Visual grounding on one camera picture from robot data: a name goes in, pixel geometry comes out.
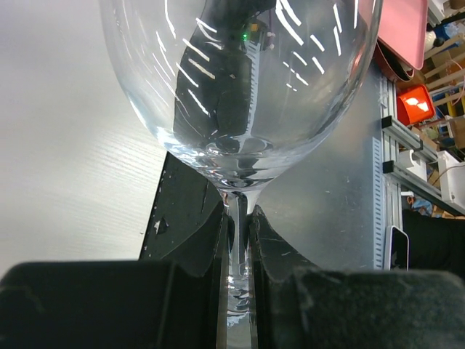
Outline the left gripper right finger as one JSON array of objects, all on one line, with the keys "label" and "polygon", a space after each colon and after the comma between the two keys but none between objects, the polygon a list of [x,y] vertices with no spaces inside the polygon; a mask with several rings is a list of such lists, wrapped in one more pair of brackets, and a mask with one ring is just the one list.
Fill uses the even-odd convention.
[{"label": "left gripper right finger", "polygon": [[462,348],[464,283],[431,270],[323,270],[256,208],[257,348]]}]

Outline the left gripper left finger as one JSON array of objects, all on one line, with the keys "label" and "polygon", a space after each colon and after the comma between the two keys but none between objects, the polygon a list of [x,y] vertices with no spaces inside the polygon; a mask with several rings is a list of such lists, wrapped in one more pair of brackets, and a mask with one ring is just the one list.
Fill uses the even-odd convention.
[{"label": "left gripper left finger", "polygon": [[215,348],[223,207],[160,261],[26,262],[1,279],[3,348]]}]

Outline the clear wine glass taken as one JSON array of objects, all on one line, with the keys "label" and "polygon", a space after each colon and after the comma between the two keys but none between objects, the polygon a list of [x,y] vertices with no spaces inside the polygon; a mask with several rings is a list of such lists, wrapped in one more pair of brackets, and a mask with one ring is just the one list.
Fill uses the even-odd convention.
[{"label": "clear wine glass taken", "polygon": [[351,105],[380,1],[101,1],[116,78],[137,117],[218,190],[229,218],[226,346],[252,348],[248,219],[262,190]]}]

